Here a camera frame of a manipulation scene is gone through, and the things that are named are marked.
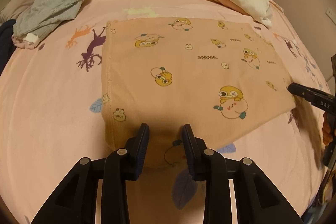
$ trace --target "gray folded clothing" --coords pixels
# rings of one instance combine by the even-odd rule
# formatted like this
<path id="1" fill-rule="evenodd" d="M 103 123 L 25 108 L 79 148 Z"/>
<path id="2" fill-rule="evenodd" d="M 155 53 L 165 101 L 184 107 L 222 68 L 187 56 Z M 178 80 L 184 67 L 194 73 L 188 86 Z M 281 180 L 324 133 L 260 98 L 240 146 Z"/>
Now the gray folded clothing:
<path id="1" fill-rule="evenodd" d="M 35 48 L 62 21 L 74 19 L 83 1 L 35 0 L 13 26 L 14 45 Z"/>

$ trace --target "electrical outlet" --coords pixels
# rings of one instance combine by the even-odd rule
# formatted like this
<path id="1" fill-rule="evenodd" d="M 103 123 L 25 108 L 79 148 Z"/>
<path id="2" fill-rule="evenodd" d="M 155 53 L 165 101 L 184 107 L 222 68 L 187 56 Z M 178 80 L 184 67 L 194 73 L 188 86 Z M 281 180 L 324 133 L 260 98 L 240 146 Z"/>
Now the electrical outlet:
<path id="1" fill-rule="evenodd" d="M 334 22 L 336 25 L 336 14 L 334 13 L 334 11 L 331 8 L 328 8 L 328 10 L 325 13 L 327 14 L 328 17 L 330 17 L 332 22 Z"/>

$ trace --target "metal pin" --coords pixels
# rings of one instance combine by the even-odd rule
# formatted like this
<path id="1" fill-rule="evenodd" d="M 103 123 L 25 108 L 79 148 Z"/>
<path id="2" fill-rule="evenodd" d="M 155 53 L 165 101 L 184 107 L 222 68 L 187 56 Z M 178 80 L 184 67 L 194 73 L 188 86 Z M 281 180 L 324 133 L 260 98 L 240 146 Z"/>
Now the metal pin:
<path id="1" fill-rule="evenodd" d="M 80 160 L 79 160 L 79 163 L 81 164 L 81 165 L 86 165 L 86 164 L 88 164 L 89 163 L 89 159 L 88 158 L 81 158 Z"/>
<path id="2" fill-rule="evenodd" d="M 243 163 L 246 165 L 251 165 L 252 164 L 252 160 L 249 158 L 243 158 Z"/>
<path id="3" fill-rule="evenodd" d="M 213 155 L 214 152 L 213 152 L 212 149 L 209 149 L 209 148 L 208 148 L 208 149 L 205 149 L 205 150 L 204 150 L 204 153 L 205 153 L 206 155 L 208 155 L 208 156 L 211 156 L 211 155 Z"/>
<path id="4" fill-rule="evenodd" d="M 125 148 L 120 148 L 118 151 L 117 151 L 117 154 L 118 155 L 125 155 L 127 153 L 127 150 Z"/>

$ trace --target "bedspread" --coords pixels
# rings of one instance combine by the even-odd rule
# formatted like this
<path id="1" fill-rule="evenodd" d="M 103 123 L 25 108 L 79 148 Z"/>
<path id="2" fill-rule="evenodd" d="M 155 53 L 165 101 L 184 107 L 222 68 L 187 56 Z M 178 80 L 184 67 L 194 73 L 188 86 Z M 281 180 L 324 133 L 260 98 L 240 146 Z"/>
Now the bedspread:
<path id="1" fill-rule="evenodd" d="M 106 101 L 101 56 L 108 20 L 176 17 L 247 23 L 273 45 L 293 80 L 328 91 L 284 14 L 275 5 L 272 9 L 272 32 L 266 32 L 251 17 L 212 0 L 85 0 L 77 18 L 60 25 L 38 48 L 17 49 L 0 77 L 0 195 L 16 219 L 21 224 L 26 218 L 31 221 L 81 157 L 95 160 L 110 153 L 100 114 Z M 236 160 L 253 159 L 302 214 L 323 175 L 319 166 L 323 117 L 309 104 L 300 105 L 310 124 L 287 112 L 219 151 Z M 180 148 L 177 140 L 167 152 L 171 167 L 145 168 L 138 182 L 127 184 L 132 223 L 202 223 L 204 187 L 192 183 L 185 165 L 174 165 Z M 162 180 L 151 180 L 154 173 Z M 99 221 L 99 198 L 97 206 Z"/>

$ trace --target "purple deer print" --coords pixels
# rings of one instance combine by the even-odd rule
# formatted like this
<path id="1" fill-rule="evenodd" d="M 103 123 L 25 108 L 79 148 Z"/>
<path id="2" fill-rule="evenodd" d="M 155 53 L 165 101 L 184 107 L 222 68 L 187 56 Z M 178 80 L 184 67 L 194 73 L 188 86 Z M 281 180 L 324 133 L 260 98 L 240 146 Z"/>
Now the purple deer print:
<path id="1" fill-rule="evenodd" d="M 87 52 L 83 52 L 82 56 L 83 56 L 83 60 L 77 62 L 78 67 L 80 67 L 81 69 L 84 67 L 86 68 L 86 71 L 89 72 L 89 69 L 93 67 L 93 65 L 95 64 L 94 61 L 94 57 L 98 57 L 100 59 L 100 62 L 98 65 L 101 64 L 101 56 L 99 54 L 93 54 L 93 49 L 95 47 L 101 46 L 104 44 L 106 36 L 101 36 L 103 34 L 103 32 L 105 31 L 106 27 L 103 27 L 103 31 L 100 33 L 100 35 L 96 34 L 96 31 L 94 29 L 92 29 L 93 31 L 93 35 L 94 38 L 91 41 L 90 45 L 87 47 Z"/>

